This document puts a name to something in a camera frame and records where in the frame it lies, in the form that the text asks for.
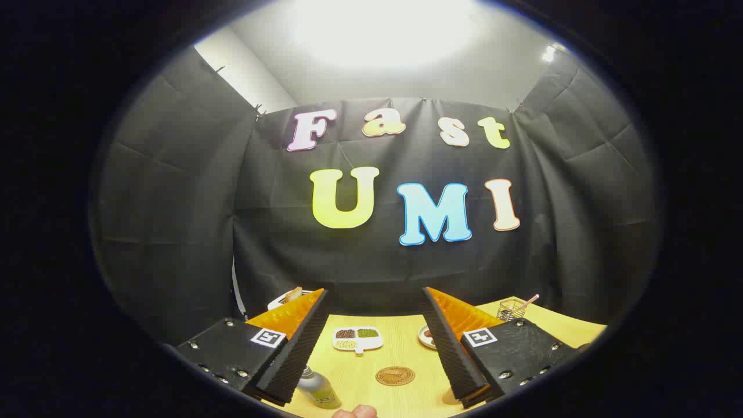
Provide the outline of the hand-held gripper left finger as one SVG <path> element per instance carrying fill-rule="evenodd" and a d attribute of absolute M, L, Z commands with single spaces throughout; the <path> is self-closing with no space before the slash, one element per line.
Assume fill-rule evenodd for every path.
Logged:
<path fill-rule="evenodd" d="M 247 321 L 220 319 L 176 354 L 220 386 L 284 406 L 326 325 L 326 297 L 318 289 Z"/>

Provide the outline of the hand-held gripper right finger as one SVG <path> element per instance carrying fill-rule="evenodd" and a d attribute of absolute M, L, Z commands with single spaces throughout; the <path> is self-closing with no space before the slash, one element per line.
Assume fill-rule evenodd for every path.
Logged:
<path fill-rule="evenodd" d="M 502 320 L 438 289 L 422 292 L 425 323 L 465 408 L 518 394 L 579 354 L 525 318 Z"/>

